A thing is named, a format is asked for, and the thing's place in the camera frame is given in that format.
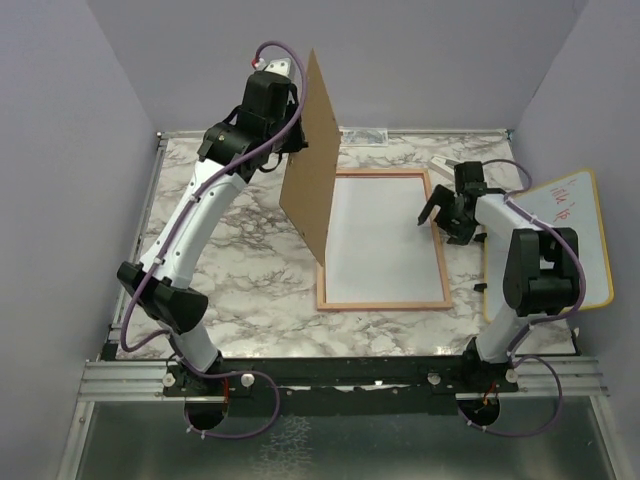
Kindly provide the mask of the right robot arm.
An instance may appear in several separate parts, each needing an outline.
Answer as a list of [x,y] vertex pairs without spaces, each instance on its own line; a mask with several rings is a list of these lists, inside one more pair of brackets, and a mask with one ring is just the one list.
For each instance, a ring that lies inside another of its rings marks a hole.
[[579,260],[578,234],[553,227],[520,207],[514,194],[485,181],[484,164],[466,161],[454,167],[453,190],[433,189],[417,223],[432,219],[453,245],[467,245],[480,226],[487,237],[508,243],[502,280],[504,304],[489,327],[462,354],[461,383],[481,391],[495,369],[511,368],[518,346],[537,325],[576,311],[586,294]]

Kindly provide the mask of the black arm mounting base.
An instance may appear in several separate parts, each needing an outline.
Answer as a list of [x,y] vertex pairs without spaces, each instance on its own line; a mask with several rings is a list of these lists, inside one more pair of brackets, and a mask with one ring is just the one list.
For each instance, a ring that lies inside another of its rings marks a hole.
[[237,416],[454,415],[459,399],[517,391],[508,365],[461,356],[227,358],[208,377],[167,367],[165,398]]

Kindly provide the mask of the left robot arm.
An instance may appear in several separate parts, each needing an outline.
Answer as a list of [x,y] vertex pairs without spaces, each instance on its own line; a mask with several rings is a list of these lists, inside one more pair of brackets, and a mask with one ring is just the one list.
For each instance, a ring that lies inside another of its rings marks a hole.
[[136,262],[123,262],[117,278],[161,327],[189,364],[186,382],[206,395],[220,385],[221,358],[203,318],[206,295],[191,286],[196,264],[216,225],[254,174],[265,172],[271,154],[283,156],[307,145],[293,76],[259,70],[247,80],[240,105],[205,131],[194,171],[176,210],[155,243]]

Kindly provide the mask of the brown cardboard backing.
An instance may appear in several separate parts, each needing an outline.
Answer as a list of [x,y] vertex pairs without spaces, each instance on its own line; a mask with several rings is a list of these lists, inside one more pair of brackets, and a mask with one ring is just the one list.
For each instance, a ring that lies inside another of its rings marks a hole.
[[341,132],[315,52],[309,55],[306,75],[301,125],[308,147],[289,156],[280,206],[316,262],[323,265]]

